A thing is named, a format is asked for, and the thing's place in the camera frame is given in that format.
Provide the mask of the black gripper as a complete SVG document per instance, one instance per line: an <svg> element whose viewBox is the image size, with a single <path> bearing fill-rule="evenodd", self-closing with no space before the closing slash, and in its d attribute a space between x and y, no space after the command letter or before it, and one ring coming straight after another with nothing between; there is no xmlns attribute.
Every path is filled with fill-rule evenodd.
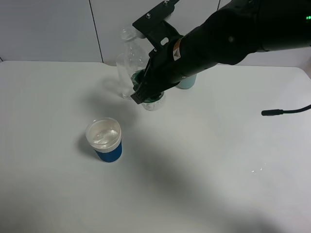
<svg viewBox="0 0 311 233"><path fill-rule="evenodd" d="M175 39L155 52L144 71L143 82L134 84L130 98L137 104L153 103L160 100L160 93L175 87L188 78L185 68L189 65L181 55L183 38Z"/></svg>

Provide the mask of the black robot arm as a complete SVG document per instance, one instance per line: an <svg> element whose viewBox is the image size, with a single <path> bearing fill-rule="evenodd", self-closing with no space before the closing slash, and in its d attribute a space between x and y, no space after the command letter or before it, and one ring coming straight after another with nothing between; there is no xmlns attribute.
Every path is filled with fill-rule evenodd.
<svg viewBox="0 0 311 233"><path fill-rule="evenodd" d="M175 5L165 0L133 23L154 46L134 85L137 104L216 64L236 65L251 53L311 44L308 0L233 0L186 35L167 22Z"/></svg>

